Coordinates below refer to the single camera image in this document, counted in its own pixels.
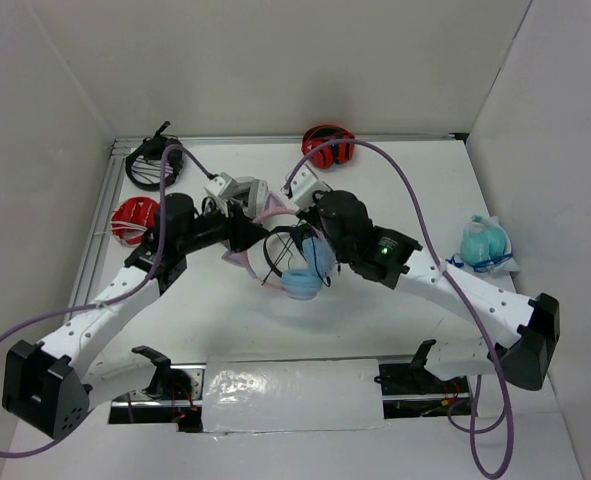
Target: white floor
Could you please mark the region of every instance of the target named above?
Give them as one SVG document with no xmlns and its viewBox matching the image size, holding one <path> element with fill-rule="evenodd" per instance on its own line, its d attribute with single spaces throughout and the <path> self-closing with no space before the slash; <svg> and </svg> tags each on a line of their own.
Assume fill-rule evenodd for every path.
<svg viewBox="0 0 591 480">
<path fill-rule="evenodd" d="M 450 256 L 458 249 L 469 217 L 487 213 L 463 144 L 415 141 L 380 146 L 407 172 L 438 252 Z M 300 157 L 295 144 L 202 145 L 193 152 L 214 172 L 255 175 L 268 180 L 274 190 Z M 334 189 L 355 193 L 376 224 L 423 241 L 401 181 L 376 154 L 359 149 L 353 164 L 322 177 Z M 204 183 L 204 177 L 189 165 L 172 191 L 190 193 L 199 204 Z M 122 199 L 141 194 L 125 181 Z M 222 253 L 223 249 L 211 248 L 191 255 L 184 275 L 111 342 L 103 360 L 119 362 L 140 344 L 178 363 L 412 354 L 427 338 L 475 335 L 467 321 L 423 300 L 365 282 L 347 268 L 312 302 L 275 297 L 243 270 L 219 260 Z M 127 254 L 111 241 L 102 286 Z M 257 252 L 251 255 L 258 271 L 260 257 Z M 491 281 L 512 288 L 507 276 Z M 550 384 L 541 392 L 512 392 L 516 445 L 507 478 L 581 478 Z M 481 402 L 482 417 L 501 411 L 493 378 L 486 379 Z M 480 476 L 467 435 L 455 431 L 444 418 L 398 420 L 384 428 L 354 432 L 217 436 L 175 433 L 172 425 L 109 426 L 107 414 L 108 405 L 98 408 L 71 437 L 47 453 L 8 461 L 3 479 Z M 501 459 L 503 435 L 500 429 L 480 440 L 487 468 L 494 469 Z M 12 448 L 25 449 L 43 441 L 41 434 L 21 424 Z"/>
</svg>

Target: teal headphones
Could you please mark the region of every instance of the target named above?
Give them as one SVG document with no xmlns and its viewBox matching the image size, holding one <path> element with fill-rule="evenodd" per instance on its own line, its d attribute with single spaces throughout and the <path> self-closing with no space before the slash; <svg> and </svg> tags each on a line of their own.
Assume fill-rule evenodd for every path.
<svg viewBox="0 0 591 480">
<path fill-rule="evenodd" d="M 482 228 L 471 232 L 471 227 L 477 225 L 481 225 Z M 501 268 L 513 257 L 508 235 L 499 226 L 497 220 L 483 218 L 480 215 L 473 216 L 471 222 L 466 225 L 459 253 L 462 260 L 478 273 Z"/>
</svg>

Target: red headphones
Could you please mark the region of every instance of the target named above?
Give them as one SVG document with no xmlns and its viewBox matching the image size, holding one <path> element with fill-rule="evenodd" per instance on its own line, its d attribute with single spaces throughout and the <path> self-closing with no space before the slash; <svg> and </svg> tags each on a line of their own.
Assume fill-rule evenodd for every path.
<svg viewBox="0 0 591 480">
<path fill-rule="evenodd" d="M 155 226 L 155 212 L 159 205 L 148 197 L 133 197 L 122 203 L 111 217 L 111 231 L 122 245 L 142 243 L 148 228 Z"/>
<path fill-rule="evenodd" d="M 306 155 L 315 147 L 335 138 L 355 138 L 351 132 L 335 125 L 319 125 L 309 129 L 302 138 L 302 153 Z M 311 163 L 325 170 L 333 164 L 343 165 L 353 158 L 354 145 L 334 145 L 323 148 L 311 158 Z"/>
</svg>

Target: headphones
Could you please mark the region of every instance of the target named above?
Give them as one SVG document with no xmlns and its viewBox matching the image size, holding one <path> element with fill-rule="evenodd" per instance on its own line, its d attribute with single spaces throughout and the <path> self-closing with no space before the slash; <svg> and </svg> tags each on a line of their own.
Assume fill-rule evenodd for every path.
<svg viewBox="0 0 591 480">
<path fill-rule="evenodd" d="M 306 155 L 315 147 L 336 138 L 354 139 L 355 135 L 345 128 L 335 125 L 319 125 L 313 127 L 307 130 L 302 138 L 302 153 Z M 311 157 L 311 163 L 322 170 L 332 167 L 333 164 L 343 165 L 353 158 L 354 149 L 354 145 L 348 144 L 323 148 Z"/>
<path fill-rule="evenodd" d="M 155 226 L 159 205 L 148 197 L 133 197 L 122 203 L 111 217 L 111 232 L 126 247 L 142 243 L 144 232 Z"/>
<path fill-rule="evenodd" d="M 296 212 L 287 208 L 271 209 L 256 217 L 253 223 L 261 224 L 277 215 L 296 215 Z M 263 247 L 264 258 L 271 272 L 280 277 L 279 284 L 271 283 L 268 280 L 263 281 L 259 278 L 248 260 L 248 250 L 240 253 L 227 252 L 222 259 L 233 265 L 245 268 L 252 278 L 262 282 L 262 285 L 267 288 L 285 292 L 286 295 L 295 300 L 313 299 L 324 285 L 323 279 L 329 277 L 333 265 L 335 265 L 335 255 L 331 247 L 317 230 L 307 224 L 297 227 L 276 227 L 269 233 L 269 236 L 278 233 L 289 233 L 291 235 L 293 243 L 307 264 L 307 268 L 289 269 L 285 272 L 280 271 L 268 255 L 265 240 Z"/>
<path fill-rule="evenodd" d="M 126 157 L 124 165 L 126 176 L 135 186 L 147 192 L 159 190 L 159 160 L 166 147 L 181 145 L 177 137 L 162 135 L 170 124 L 170 122 L 164 122 L 152 138 L 145 138 L 142 144 Z M 167 187 L 175 183 L 184 168 L 184 156 L 181 150 L 173 150 L 168 154 L 168 165 L 170 173 L 166 176 Z"/>
<path fill-rule="evenodd" d="M 471 233 L 471 226 L 476 224 L 482 225 L 483 228 Z M 506 231 L 492 218 L 475 215 L 464 228 L 459 250 L 462 260 L 472 266 L 475 272 L 489 272 L 501 269 L 502 266 L 507 267 L 504 269 L 509 271 L 519 270 L 514 261 L 510 265 L 505 265 L 513 257 L 511 242 Z"/>
</svg>

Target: white wall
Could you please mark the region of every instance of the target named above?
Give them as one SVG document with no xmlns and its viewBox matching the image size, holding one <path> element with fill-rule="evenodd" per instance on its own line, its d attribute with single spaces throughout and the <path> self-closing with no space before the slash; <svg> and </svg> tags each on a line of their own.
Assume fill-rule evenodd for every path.
<svg viewBox="0 0 591 480">
<path fill-rule="evenodd" d="M 109 141 L 21 0 L 0 0 L 0 333 L 66 305 Z M 1 408 L 6 350 L 2 450 L 15 426 Z"/>
<path fill-rule="evenodd" d="M 470 131 L 528 0 L 31 0 L 118 136 Z"/>
<path fill-rule="evenodd" d="M 553 382 L 591 480 L 591 1 L 534 1 L 468 146 L 518 287 L 560 299 Z"/>
</svg>

